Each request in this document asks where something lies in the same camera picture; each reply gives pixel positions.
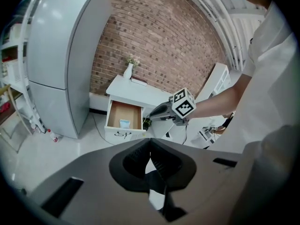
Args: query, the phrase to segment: drawer handle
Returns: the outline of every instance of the drawer handle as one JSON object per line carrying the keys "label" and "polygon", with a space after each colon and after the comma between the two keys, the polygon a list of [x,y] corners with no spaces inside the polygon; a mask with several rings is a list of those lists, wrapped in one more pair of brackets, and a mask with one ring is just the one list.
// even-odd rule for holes
{"label": "drawer handle", "polygon": [[125,136],[124,139],[127,137],[127,133],[122,134],[122,133],[117,132],[117,134],[114,134],[114,135],[117,136],[117,137]]}

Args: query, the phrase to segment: wooden chair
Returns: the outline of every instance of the wooden chair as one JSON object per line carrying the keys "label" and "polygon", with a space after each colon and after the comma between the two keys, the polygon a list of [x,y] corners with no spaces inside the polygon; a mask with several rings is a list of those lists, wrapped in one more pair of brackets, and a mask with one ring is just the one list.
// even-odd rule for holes
{"label": "wooden chair", "polygon": [[[3,88],[0,88],[0,96],[4,95],[5,93],[7,92],[7,95],[9,97],[9,102],[12,106],[10,106],[10,108],[6,111],[4,111],[3,113],[0,113],[0,125],[2,125],[11,115],[13,115],[15,112],[17,114],[17,116],[20,118],[21,120],[21,123],[24,125],[24,127],[26,128],[26,130],[28,131],[28,133],[30,135],[32,135],[32,132],[31,130],[26,126],[24,120],[23,120],[23,117],[21,116],[21,114],[19,113],[18,109],[17,109],[17,106],[16,106],[16,103],[15,103],[15,100],[14,100],[14,96],[11,92],[11,88],[10,88],[10,84],[9,85],[6,85],[5,87]],[[8,136],[10,137],[7,132],[5,131],[5,129],[1,129],[3,130],[3,132]],[[20,144],[19,148],[18,149],[15,149],[7,139],[4,138],[4,136],[2,135],[2,133],[0,133],[0,137],[4,140],[4,142],[6,144],[9,145],[9,147],[11,147],[16,153],[19,152],[20,148],[21,148],[21,145],[22,143]]]}

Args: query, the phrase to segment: book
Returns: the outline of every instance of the book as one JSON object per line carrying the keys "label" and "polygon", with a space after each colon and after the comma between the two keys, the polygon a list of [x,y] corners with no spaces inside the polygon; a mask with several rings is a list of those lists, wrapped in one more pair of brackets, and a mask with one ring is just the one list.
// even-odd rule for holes
{"label": "book", "polygon": [[131,77],[131,81],[132,81],[133,83],[137,83],[137,84],[140,84],[140,85],[143,85],[143,86],[147,86],[147,81],[146,81],[146,80],[143,80],[143,79],[141,79],[141,78],[138,78],[138,77],[132,76],[132,77]]}

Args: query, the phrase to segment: potted plant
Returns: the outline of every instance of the potted plant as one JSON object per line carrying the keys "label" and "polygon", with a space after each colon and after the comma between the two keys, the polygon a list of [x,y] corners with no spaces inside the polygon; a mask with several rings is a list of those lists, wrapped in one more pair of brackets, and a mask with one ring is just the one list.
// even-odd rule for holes
{"label": "potted plant", "polygon": [[140,57],[130,54],[127,57],[128,67],[125,70],[123,77],[126,79],[130,79],[132,75],[132,68],[135,68],[140,64]]}

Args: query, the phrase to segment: refrigerator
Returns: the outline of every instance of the refrigerator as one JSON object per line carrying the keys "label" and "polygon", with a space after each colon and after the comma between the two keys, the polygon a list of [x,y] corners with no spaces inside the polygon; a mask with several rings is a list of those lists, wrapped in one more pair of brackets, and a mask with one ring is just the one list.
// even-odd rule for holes
{"label": "refrigerator", "polygon": [[78,138],[89,112],[91,69],[110,0],[40,0],[27,44],[35,108],[47,129]]}

